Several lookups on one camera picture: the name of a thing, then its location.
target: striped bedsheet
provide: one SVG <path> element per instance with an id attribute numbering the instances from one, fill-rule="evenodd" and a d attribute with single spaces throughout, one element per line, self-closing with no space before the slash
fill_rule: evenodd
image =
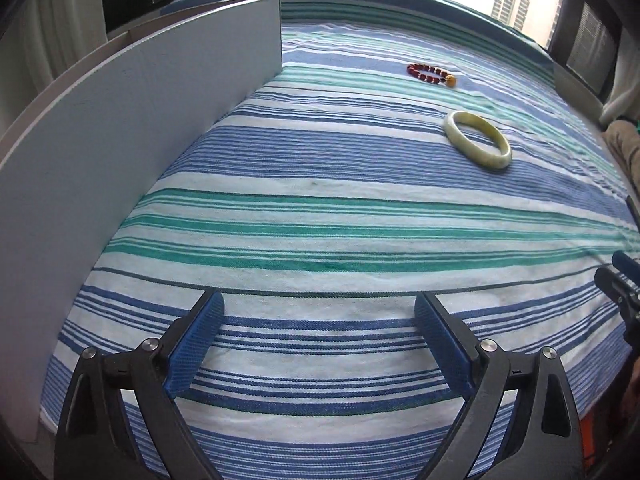
<path id="1" fill-rule="evenodd" d="M 167 169 L 95 264 L 50 361 L 43 418 L 57 423 L 82 348 L 161 335 L 203 286 L 223 289 L 225 322 L 177 403 L 227 479 L 413 478 L 462 405 L 412 323 L 420 290 L 505 349 L 554 346 L 585 412 L 627 355 L 593 273 L 615 250 L 636 256 L 640 237 L 584 125 L 496 46 L 331 21 L 282 33 L 282 74 Z M 459 84 L 415 80 L 409 62 Z M 457 109 L 504 132 L 507 170 L 447 142 Z"/>

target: blue stripe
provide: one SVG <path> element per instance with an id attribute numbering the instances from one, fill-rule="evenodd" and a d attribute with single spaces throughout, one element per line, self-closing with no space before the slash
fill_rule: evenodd
<path id="1" fill-rule="evenodd" d="M 375 34 L 360 34 L 364 37 L 375 38 Z M 428 42 L 423 42 L 424 46 L 431 46 Z M 381 50 L 379 53 L 370 52 L 366 47 L 363 48 L 359 54 L 360 56 L 346 56 L 336 50 L 343 49 L 343 44 L 329 44 L 325 47 L 326 50 L 331 50 L 330 53 L 323 52 L 323 46 L 317 43 L 304 44 L 304 47 L 313 49 L 313 52 L 306 50 L 293 50 L 283 54 L 283 61 L 285 62 L 298 62 L 306 64 L 326 64 L 328 66 L 339 66 L 340 68 L 350 68 L 352 70 L 371 70 L 379 73 L 388 73 L 393 75 L 410 76 L 406 73 L 406 66 L 408 62 L 398 62 L 396 60 L 381 59 L 381 57 L 388 56 L 389 53 Z M 365 57 L 366 55 L 374 55 L 375 58 Z M 465 67 L 465 72 L 468 73 L 468 67 Z M 477 74 L 477 77 L 486 78 L 486 72 L 484 74 Z M 494 86 L 490 84 L 479 85 L 471 80 L 468 76 L 458 75 L 458 82 L 456 87 L 469 92 L 481 92 L 485 97 L 497 102 L 502 102 L 514 108 L 517 108 L 520 113 L 529 114 L 532 118 L 536 118 L 544 121 L 544 123 L 550 127 L 556 128 L 564 134 L 570 134 L 570 136 L 581 142 L 583 145 L 588 146 L 590 149 L 595 147 L 593 140 L 588 140 L 585 134 L 577 133 L 566 126 L 562 122 L 561 118 L 555 117 L 550 114 L 545 114 L 537 104 L 529 104 L 525 100 L 520 98 L 520 95 L 514 92 L 502 92 L 494 89 Z"/>
<path id="2" fill-rule="evenodd" d="M 386 328 L 413 327 L 411 318 L 376 319 L 366 321 L 316 321 L 308 319 L 261 319 L 258 317 L 226 316 L 225 325 L 269 328 L 272 330 L 382 330 Z"/>
<path id="3" fill-rule="evenodd" d="M 113 300 L 119 303 L 128 304 L 130 306 L 134 306 L 141 310 L 146 310 L 148 312 L 156 312 L 158 314 L 165 314 L 167 316 L 172 316 L 172 317 L 184 316 L 191 309 L 191 307 L 186 309 L 175 308 L 172 306 L 151 303 L 149 301 L 138 300 L 137 298 L 125 296 L 123 294 L 113 292 L 112 290 L 105 290 L 104 288 L 99 288 L 93 285 L 83 285 L 80 291 L 87 292 L 89 294 L 95 294 L 96 296 L 101 296 L 103 298 L 106 298 L 107 300 Z"/>
<path id="4" fill-rule="evenodd" d="M 433 388 L 435 386 L 442 386 L 446 384 L 444 378 L 433 379 L 431 381 L 424 381 L 420 384 L 411 384 L 410 386 L 396 386 L 394 388 L 379 388 L 375 390 L 358 390 L 356 392 L 280 392 L 269 390 L 254 390 L 251 388 L 239 388 L 237 386 L 228 386 L 227 384 L 215 383 L 212 384 L 209 381 L 203 381 L 198 378 L 193 380 L 193 384 L 208 388 L 210 390 L 219 390 L 222 392 L 229 392 L 239 395 L 248 396 L 260 396 L 261 398 L 269 399 L 271 397 L 277 397 L 280 399 L 349 399 L 359 397 L 378 397 L 385 395 L 403 394 L 406 392 L 415 392 L 417 390 L 425 390 L 427 388 Z"/>
<path id="5" fill-rule="evenodd" d="M 295 380 L 289 380 L 287 378 L 268 378 L 265 381 L 255 381 L 249 379 L 240 379 L 240 378 L 232 378 L 225 377 L 217 373 L 214 370 L 205 370 L 203 368 L 198 372 L 199 377 L 203 377 L 207 379 L 209 382 L 207 384 L 202 384 L 204 386 L 210 386 L 211 388 L 215 388 L 215 384 L 217 382 L 223 383 L 233 383 L 233 384 L 242 384 L 244 386 L 256 386 L 258 388 L 289 388 L 291 390 L 338 390 L 338 389 L 356 389 L 356 388 L 374 388 L 379 386 L 391 386 L 393 384 L 407 384 L 407 383 L 415 383 L 417 381 L 423 381 L 423 384 L 426 384 L 424 381 L 435 379 L 439 376 L 439 371 L 437 369 L 433 370 L 425 370 L 419 375 L 414 375 L 413 377 L 404 377 L 402 379 L 391 379 L 386 378 L 388 380 L 384 381 L 374 381 L 372 378 L 361 378 L 359 380 L 332 380 L 330 384 L 322 383 L 320 381 L 315 380 L 307 380 L 304 384 L 296 382 Z"/>
<path id="6" fill-rule="evenodd" d="M 342 416 L 363 413 L 392 412 L 408 410 L 417 406 L 425 406 L 434 402 L 453 399 L 456 396 L 448 389 L 442 388 L 434 392 L 407 397 L 395 397 L 385 400 L 367 400 L 364 402 L 265 402 L 262 400 L 238 399 L 210 392 L 203 392 L 194 388 L 180 394 L 184 399 L 194 400 L 210 406 L 228 408 L 240 412 L 269 413 L 271 415 L 297 416 Z"/>
<path id="7" fill-rule="evenodd" d="M 624 351 L 618 352 L 619 359 L 612 366 L 610 361 L 610 348 L 623 348 L 626 344 L 622 341 L 623 326 L 619 326 L 610 333 L 602 343 L 583 357 L 579 364 L 568 371 L 568 378 L 575 391 L 575 383 L 580 381 L 586 384 L 596 384 L 593 377 L 600 375 L 600 370 L 610 370 L 615 375 L 619 369 L 618 364 L 626 358 Z M 57 358 L 52 357 L 49 371 L 47 372 L 46 387 L 43 391 L 43 406 L 54 421 L 60 418 L 62 397 L 60 391 L 66 390 L 71 379 L 71 372 L 63 366 Z M 586 403 L 594 398 L 590 392 L 576 392 L 578 409 L 582 411 Z M 498 411 L 496 423 L 502 425 L 503 414 L 510 406 L 503 406 Z M 139 409 L 129 404 L 126 405 L 127 415 L 145 456 L 145 461 L 155 470 L 162 470 L 161 463 L 150 442 L 148 433 L 143 427 L 142 416 Z M 366 478 L 387 478 L 389 469 L 396 472 L 402 480 L 410 480 L 415 473 L 427 462 L 440 440 L 446 434 L 448 428 L 438 428 L 427 432 L 399 436 L 392 439 L 375 440 L 371 442 L 356 442 L 346 444 L 288 444 L 281 442 L 265 442 L 227 436 L 200 428 L 191 428 L 194 437 L 202 446 L 205 453 L 212 459 L 216 468 L 221 472 L 229 471 L 228 465 L 234 465 L 232 470 L 245 471 L 248 468 L 258 468 L 260 478 L 271 479 L 274 474 L 279 478 L 316 478 L 316 470 L 322 472 L 322 477 L 327 479 L 344 480 L 353 478 L 355 472 L 369 471 Z M 488 446 L 484 446 L 482 454 L 476 461 L 475 471 L 481 470 L 490 460 L 492 453 L 497 450 L 500 442 L 500 431 L 488 439 Z"/>
<path id="8" fill-rule="evenodd" d="M 250 379 L 250 380 L 264 380 L 264 381 L 274 381 L 276 380 L 273 377 L 266 377 L 266 376 L 253 376 L 253 375 L 246 375 L 246 374 L 236 374 L 236 373 L 232 373 L 232 372 L 226 372 L 226 371 L 222 371 L 222 370 L 211 370 L 210 368 L 203 368 L 203 370 L 206 370 L 208 373 L 215 373 L 217 375 L 220 376 L 229 376 L 230 378 L 238 378 L 239 380 L 241 379 Z M 425 375 L 425 377 L 430 376 L 431 374 L 433 374 L 434 370 L 419 370 L 417 372 L 407 372 L 404 374 L 391 374 L 391 375 L 384 375 L 384 376 L 371 376 L 371 377 L 364 377 L 364 378 L 358 378 L 358 377 L 349 377 L 349 378 L 340 378 L 340 379 L 319 379 L 319 378 L 313 378 L 313 379 L 300 379 L 300 378 L 287 378 L 284 379 L 282 378 L 283 381 L 287 381 L 289 383 L 301 383 L 301 384 L 305 384 L 305 383 L 313 383 L 313 384 L 332 384 L 332 383 L 341 383 L 343 381 L 345 382 L 345 387 L 347 388 L 353 388 L 356 387 L 354 386 L 353 383 L 359 383 L 362 381 L 379 381 L 379 380 L 388 380 L 388 379 L 402 379 L 402 378 L 409 378 L 408 380 L 414 380 L 412 378 L 415 378 L 417 376 L 422 376 Z"/>
<path id="9" fill-rule="evenodd" d="M 417 332 L 389 332 L 383 334 L 359 334 L 359 335 L 301 335 L 301 334 L 273 334 L 265 332 L 245 332 L 238 330 L 220 330 L 221 336 L 245 337 L 253 339 L 279 339 L 284 341 L 333 341 L 333 342 L 354 342 L 354 341 L 375 341 L 383 339 L 406 339 L 415 338 Z"/>
<path id="10" fill-rule="evenodd" d="M 626 221 L 630 217 L 623 202 L 595 186 L 552 174 L 517 156 L 505 171 L 496 173 L 480 168 L 452 146 L 392 137 L 309 135 L 222 124 L 183 153 L 161 178 L 181 171 L 473 189 L 561 203 Z"/>

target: building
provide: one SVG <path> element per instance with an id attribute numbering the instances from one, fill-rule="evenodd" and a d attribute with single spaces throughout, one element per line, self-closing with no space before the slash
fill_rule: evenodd
<path id="1" fill-rule="evenodd" d="M 548 48 L 561 7 L 562 0 L 530 0 L 522 33 Z"/>
<path id="2" fill-rule="evenodd" d="M 491 17 L 509 25 L 515 2 L 516 0 L 494 0 Z"/>
<path id="3" fill-rule="evenodd" d="M 551 38 L 553 37 L 554 31 L 556 30 L 556 25 L 558 24 L 558 17 L 560 16 L 560 9 L 562 8 L 562 0 L 558 0 L 558 6 L 556 7 L 556 16 L 554 18 L 554 22 L 551 25 L 551 31 L 549 32 L 549 37 L 546 40 L 546 48 L 549 48 L 551 44 Z"/>
<path id="4" fill-rule="evenodd" d="M 516 8 L 518 9 L 513 20 L 513 27 L 522 31 L 524 21 L 527 19 L 527 11 L 531 0 L 519 0 Z"/>
<path id="5" fill-rule="evenodd" d="M 491 17 L 505 25 L 522 30 L 527 19 L 530 2 L 531 0 L 494 0 Z"/>

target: white curtain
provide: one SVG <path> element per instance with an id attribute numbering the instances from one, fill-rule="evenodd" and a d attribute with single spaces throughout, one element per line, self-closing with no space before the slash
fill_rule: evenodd
<path id="1" fill-rule="evenodd" d="M 640 47 L 624 28 L 618 49 L 616 75 L 600 124 L 607 126 L 620 115 L 640 119 Z"/>
<path id="2" fill-rule="evenodd" d="M 38 92 L 107 41 L 102 0 L 27 0 L 20 43 Z"/>

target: green stripe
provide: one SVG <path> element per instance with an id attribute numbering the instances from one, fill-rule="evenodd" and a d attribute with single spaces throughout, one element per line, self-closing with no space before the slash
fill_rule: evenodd
<path id="1" fill-rule="evenodd" d="M 536 132 L 545 136 L 545 140 L 552 140 L 559 152 L 571 153 L 573 159 L 580 160 L 580 156 L 593 164 L 597 170 L 612 174 L 613 167 L 608 160 L 602 158 L 597 152 L 588 150 L 584 144 L 574 140 L 564 132 L 554 129 L 543 121 L 522 112 L 519 108 L 489 101 L 484 96 L 471 98 L 468 94 L 447 91 L 440 86 L 416 84 L 414 79 L 379 73 L 364 73 L 360 71 L 347 72 L 334 68 L 319 66 L 287 65 L 285 69 L 274 78 L 276 82 L 308 82 L 315 85 L 334 86 L 350 89 L 361 89 L 367 92 L 394 92 L 403 96 L 425 98 L 439 105 L 444 105 L 453 110 L 467 110 L 478 114 L 491 115 L 502 121 L 511 121 L 514 124 L 525 126 L 530 132 Z"/>
<path id="2" fill-rule="evenodd" d="M 421 34 L 429 34 L 441 40 L 451 41 L 472 48 L 477 52 L 500 59 L 522 70 L 530 77 L 546 86 L 554 86 L 552 66 L 542 67 L 517 52 L 492 43 L 488 38 L 470 34 L 469 31 L 440 21 L 429 19 L 426 15 L 417 16 L 405 10 L 376 7 L 374 4 L 363 6 L 347 2 L 296 2 L 282 1 L 282 21 L 300 20 L 347 20 L 385 27 L 403 28 Z"/>
<path id="3" fill-rule="evenodd" d="M 400 238 L 417 240 L 592 240 L 622 241 L 613 234 L 567 233 L 545 231 L 515 231 L 454 227 L 372 227 L 343 224 L 286 224 L 249 223 L 178 218 L 156 214 L 142 214 L 126 219 L 121 227 L 142 226 L 182 232 L 233 236 L 268 236 L 275 238 Z"/>
<path id="4" fill-rule="evenodd" d="M 308 272 L 439 272 L 511 266 L 549 265 L 579 258 L 610 257 L 620 246 L 572 247 L 541 251 L 484 253 L 329 253 L 326 251 L 247 250 L 196 247 L 124 237 L 104 253 L 125 253 L 189 265 Z"/>
<path id="5" fill-rule="evenodd" d="M 256 117 L 267 117 L 267 120 L 269 119 L 274 119 L 274 120 L 278 120 L 278 118 L 274 118 L 273 114 L 281 114 L 283 112 L 290 112 L 290 110 L 285 110 L 280 109 L 280 108 L 273 108 L 272 103 L 274 102 L 273 98 L 269 98 L 269 99 L 265 99 L 265 101 L 268 102 L 268 104 L 256 104 L 256 103 L 248 103 L 248 104 L 243 104 L 240 105 L 238 108 L 236 108 L 236 112 L 239 110 L 243 110 L 246 113 L 250 114 L 252 118 L 256 118 Z M 282 102 L 283 104 L 288 104 L 289 101 L 288 100 L 281 100 L 279 102 Z M 336 113 L 341 113 L 342 114 L 342 119 L 345 122 L 349 122 L 350 121 L 350 114 L 353 114 L 354 117 L 356 118 L 362 118 L 364 115 L 362 114 L 362 110 L 356 110 L 355 108 L 351 109 L 352 111 L 349 112 L 340 112 L 337 111 Z M 327 117 L 327 112 L 325 110 L 297 110 L 295 112 L 297 114 L 297 117 L 300 120 L 308 120 L 308 121 L 315 121 L 315 120 L 325 120 Z M 376 120 L 376 122 L 378 122 L 378 124 L 382 125 L 382 126 L 389 126 L 389 127 L 395 127 L 396 123 L 395 122 L 389 122 L 387 124 L 383 124 L 380 121 L 385 121 L 385 118 L 383 117 L 379 117 L 376 119 L 376 116 L 372 116 L 373 119 L 370 120 Z M 416 120 L 415 118 L 412 119 L 405 119 L 405 125 L 411 123 L 412 128 L 416 128 L 416 129 L 420 129 L 423 127 L 423 124 L 421 121 Z M 553 152 L 552 150 L 549 149 L 549 146 L 545 146 L 542 147 L 539 144 L 535 144 L 533 142 L 529 142 L 529 139 L 523 134 L 523 132 L 520 130 L 517 132 L 519 134 L 520 137 L 520 141 L 522 142 L 522 144 L 524 146 L 527 146 L 531 152 L 532 152 L 532 157 L 536 158 L 540 161 L 545 161 L 548 163 L 551 163 L 552 165 L 556 165 L 559 166 L 560 168 L 563 168 L 564 170 L 567 170 L 568 172 L 572 172 L 572 168 L 570 166 L 567 166 L 567 157 L 566 157 L 566 150 L 564 148 L 559 148 L 557 150 L 555 150 L 555 152 Z M 602 158 L 600 157 L 600 155 L 597 152 L 592 152 L 597 159 L 596 160 L 601 160 Z"/>
<path id="6" fill-rule="evenodd" d="M 594 230 L 623 230 L 637 236 L 635 226 L 578 218 L 554 211 L 527 211 L 492 205 L 443 202 L 402 202 L 368 198 L 336 198 L 284 195 L 248 195 L 165 188 L 143 197 L 137 209 L 152 204 L 286 213 L 351 214 L 369 216 L 412 216 L 424 218 L 464 218 L 486 221 L 558 224 Z"/>
<path id="7" fill-rule="evenodd" d="M 305 43 L 312 42 L 313 44 L 323 44 L 325 46 L 336 46 L 335 33 L 329 31 L 292 31 L 286 30 L 282 33 L 283 41 L 304 41 Z M 339 41 L 349 47 L 363 47 L 375 52 L 393 52 L 398 57 L 408 57 L 408 59 L 428 59 L 432 57 L 433 51 L 425 46 L 418 46 L 415 44 L 407 44 L 402 41 L 396 40 L 380 40 L 379 38 L 369 38 L 368 36 L 362 36 L 359 34 L 348 34 L 341 32 L 339 35 Z M 473 57 L 470 59 L 457 59 L 456 62 L 463 61 L 465 67 L 474 68 L 479 73 L 487 72 L 486 66 L 479 63 L 478 58 Z M 525 97 L 530 101 L 535 101 L 537 108 L 544 108 L 546 113 L 559 116 L 565 123 L 571 123 L 574 129 L 583 130 L 584 125 L 576 120 L 576 117 L 568 112 L 566 106 L 562 106 L 564 103 L 558 98 L 555 100 L 549 100 L 548 96 L 542 96 L 540 90 L 531 85 L 530 80 L 521 80 L 514 78 L 510 74 L 503 74 L 501 72 L 492 71 L 492 79 L 494 82 L 509 86 L 510 88 L 517 88 L 518 95 Z M 475 97 L 474 94 L 468 94 L 469 98 Z"/>

